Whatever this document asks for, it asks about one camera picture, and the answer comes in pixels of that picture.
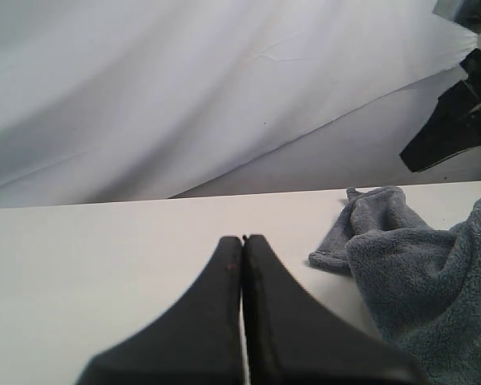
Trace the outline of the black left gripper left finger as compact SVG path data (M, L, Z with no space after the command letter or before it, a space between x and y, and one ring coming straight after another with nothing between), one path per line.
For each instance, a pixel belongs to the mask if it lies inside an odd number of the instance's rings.
M87 364L80 384L242 384L242 243L222 237L201 274L153 323Z

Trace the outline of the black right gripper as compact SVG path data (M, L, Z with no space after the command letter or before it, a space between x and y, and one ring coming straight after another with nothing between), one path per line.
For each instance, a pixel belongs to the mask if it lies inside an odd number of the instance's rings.
M481 1L438 1L434 13L481 34ZM481 48L467 54L460 67L467 77L439 96L428 121L400 153L411 172L481 147Z

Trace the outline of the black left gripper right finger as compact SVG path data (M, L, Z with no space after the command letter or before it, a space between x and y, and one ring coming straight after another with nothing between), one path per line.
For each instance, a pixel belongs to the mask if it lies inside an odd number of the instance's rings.
M243 312L252 384L426 384L408 355L326 309L265 237L243 246Z

